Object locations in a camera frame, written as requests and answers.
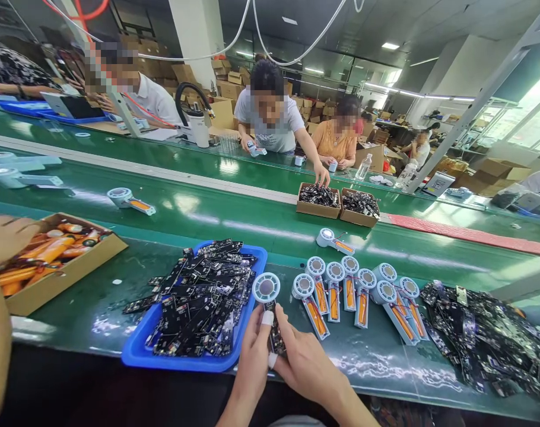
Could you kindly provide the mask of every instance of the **open cardboard box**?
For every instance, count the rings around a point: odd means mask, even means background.
[[[80,224],[102,232],[110,232],[105,227],[62,212],[54,213],[44,218],[40,223],[40,231],[46,232],[56,228],[63,219],[67,219],[68,222],[73,224]],[[128,245],[117,235],[109,234],[90,251],[70,260],[62,266],[58,271],[64,273],[63,275],[51,274],[45,276],[38,282],[27,286],[12,297],[7,298],[5,303],[9,312],[17,316],[28,316],[127,247]]]
[[[300,193],[302,188],[310,186],[313,184],[310,183],[301,183],[300,190],[298,190],[298,201],[296,203],[296,212],[301,212],[303,214],[323,216],[324,218],[337,219],[341,208],[330,208],[328,206],[314,205],[313,203],[306,203],[300,201]],[[341,197],[339,197],[339,190],[331,189],[334,193],[337,193],[339,202],[341,203]]]
[[[343,196],[345,196],[348,193],[363,193],[363,194],[369,194],[364,192],[359,192],[357,190],[351,190],[344,188],[341,190],[341,216],[339,217],[342,221],[352,222],[353,224],[357,225],[363,225],[365,227],[373,228],[375,224],[378,222],[378,219],[374,216],[368,216],[363,215],[362,213],[348,211],[347,209],[343,208]]]

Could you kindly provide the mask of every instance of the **white column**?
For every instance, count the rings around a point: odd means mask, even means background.
[[[223,50],[223,27],[218,0],[169,0],[177,37],[184,58],[210,55]],[[217,79],[211,59],[186,61],[195,79],[205,88]]]

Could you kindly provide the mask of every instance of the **fluorescent light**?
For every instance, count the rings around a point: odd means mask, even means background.
[[[432,98],[432,99],[450,99],[450,97],[445,96],[439,96],[439,95],[425,95],[425,98]]]
[[[387,42],[381,47],[384,47],[385,49],[389,49],[389,50],[395,50],[399,48],[399,45]]]
[[[253,54],[253,53],[241,52],[241,51],[239,51],[239,50],[237,50],[236,53],[238,53],[239,55],[248,56],[249,58],[254,58],[254,54]]]
[[[297,25],[298,24],[298,22],[296,22],[294,20],[291,20],[290,18],[282,17],[282,19],[284,20],[284,22],[286,24],[292,24],[292,25]]]
[[[437,60],[438,58],[439,58],[439,57],[437,56],[436,58],[430,58],[430,59],[427,59],[427,60],[425,60],[425,61],[417,62],[416,64],[410,64],[409,66],[421,65],[422,63],[427,63],[427,62],[430,62],[430,61]]]
[[[318,73],[318,74],[323,74],[323,71],[321,71],[321,70],[316,70],[315,68],[308,68],[308,67],[306,67],[306,68],[304,68],[304,69],[307,70],[307,71],[313,71],[313,72]]]
[[[402,95],[407,95],[407,96],[412,96],[412,97],[415,97],[415,98],[424,98],[423,95],[419,95],[419,94],[412,93],[412,92],[407,92],[407,91],[401,91],[401,94]]]
[[[398,89],[393,89],[393,88],[390,88],[390,87],[387,87],[387,86],[376,85],[376,84],[369,83],[369,82],[365,82],[365,86],[371,86],[371,87],[376,87],[376,88],[379,88],[379,89],[385,89],[385,90],[388,90],[388,91],[391,91],[391,92],[398,92],[399,91]]]

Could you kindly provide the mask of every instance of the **woman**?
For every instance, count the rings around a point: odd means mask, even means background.
[[[319,124],[312,135],[319,159],[326,165],[337,162],[338,169],[355,164],[357,133],[354,126],[359,117],[359,98],[349,95],[343,98],[331,120]]]
[[[410,159],[416,160],[418,163],[417,170],[424,165],[424,162],[426,162],[428,154],[430,153],[430,144],[428,143],[429,134],[430,128],[421,130],[409,145],[400,151],[397,151],[409,153],[408,155],[402,155],[402,157],[407,163]]]

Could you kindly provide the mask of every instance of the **water bottle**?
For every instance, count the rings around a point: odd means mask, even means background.
[[[369,168],[371,167],[371,163],[373,163],[372,158],[373,154],[369,153],[367,154],[367,158],[361,162],[361,165],[359,166],[359,169],[355,174],[356,180],[363,181],[365,179],[365,176],[367,175],[367,172],[369,172]]]
[[[395,187],[396,188],[403,188],[408,184],[408,182],[411,180],[412,176],[417,171],[418,163],[413,159],[411,160],[404,168],[404,170],[401,172],[399,177],[396,179]]]

